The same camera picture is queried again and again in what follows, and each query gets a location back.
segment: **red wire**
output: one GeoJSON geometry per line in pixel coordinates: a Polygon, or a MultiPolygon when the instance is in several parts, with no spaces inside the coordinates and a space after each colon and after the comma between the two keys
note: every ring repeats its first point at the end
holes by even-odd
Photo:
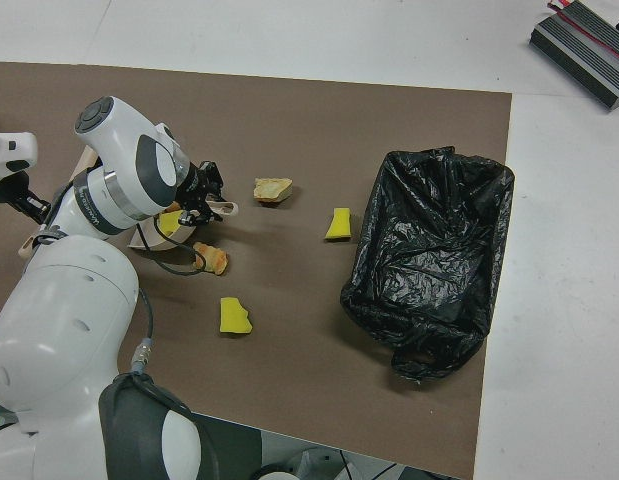
{"type": "MultiPolygon", "coordinates": [[[[567,0],[559,0],[560,3],[562,3],[563,5],[565,4],[565,2],[567,0]]],[[[554,10],[556,12],[556,15],[558,15],[562,20],[564,20],[565,22],[567,22],[569,25],[571,25],[572,27],[574,27],[576,30],[578,30],[580,33],[582,33],[583,35],[585,35],[587,38],[591,39],[592,41],[594,41],[595,43],[597,43],[598,45],[600,45],[601,47],[603,47],[605,50],[610,51],[611,53],[613,53],[618,59],[619,59],[619,52],[617,52],[616,50],[614,50],[612,47],[610,47],[609,45],[607,45],[605,42],[603,42],[602,40],[598,39],[597,37],[595,37],[594,35],[592,35],[591,33],[589,33],[587,30],[585,30],[584,28],[582,28],[580,25],[578,25],[576,22],[574,22],[573,20],[571,20],[566,14],[564,14],[562,12],[562,9],[559,8],[557,5],[554,5],[553,3],[549,2],[547,4],[547,6],[554,10]]]]}

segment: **black plastic bag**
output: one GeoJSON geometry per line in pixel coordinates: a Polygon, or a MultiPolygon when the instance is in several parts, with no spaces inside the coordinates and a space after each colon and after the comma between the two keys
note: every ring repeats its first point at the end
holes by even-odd
{"type": "Polygon", "coordinates": [[[514,175],[453,147],[391,152],[378,173],[340,301],[394,350],[399,375],[445,377],[489,333],[514,175]]]}

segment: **white table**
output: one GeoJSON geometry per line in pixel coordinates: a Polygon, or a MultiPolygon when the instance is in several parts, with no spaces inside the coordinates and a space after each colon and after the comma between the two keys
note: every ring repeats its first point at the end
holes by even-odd
{"type": "MultiPolygon", "coordinates": [[[[587,5],[615,24],[619,0],[587,5]]],[[[528,46],[543,1],[0,2],[0,61],[512,92],[514,211],[475,478],[619,478],[619,109],[528,46]]]]}

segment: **brown table mat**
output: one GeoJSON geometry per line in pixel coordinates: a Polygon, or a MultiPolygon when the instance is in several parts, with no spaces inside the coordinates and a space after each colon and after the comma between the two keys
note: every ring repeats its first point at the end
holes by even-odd
{"type": "MultiPolygon", "coordinates": [[[[112,243],[137,268],[156,313],[149,373],[196,411],[447,475],[472,476],[484,350],[423,386],[396,377],[391,352],[339,305],[378,168],[391,150],[454,145],[504,161],[509,94],[206,75],[93,66],[0,63],[0,131],[31,131],[42,198],[71,174],[83,145],[73,123],[89,102],[118,96],[165,122],[194,163],[217,162],[240,215],[199,229],[226,250],[222,277],[182,278],[112,243]],[[289,177],[278,208],[252,199],[255,177],[289,177]],[[323,241],[334,207],[354,238],[323,241]],[[249,310],[253,332],[218,331],[220,298],[249,310]]],[[[0,308],[23,263],[33,222],[0,206],[0,308]]],[[[169,252],[160,259],[186,262],[169,252]]],[[[121,351],[126,369],[145,330],[142,307],[121,351]]]]}

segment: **bin lined with black bag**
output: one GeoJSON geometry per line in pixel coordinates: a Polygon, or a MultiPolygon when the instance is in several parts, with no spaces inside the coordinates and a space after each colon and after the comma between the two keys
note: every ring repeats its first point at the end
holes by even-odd
{"type": "Polygon", "coordinates": [[[399,375],[445,377],[489,333],[514,175],[453,147],[387,154],[340,301],[399,375]]]}

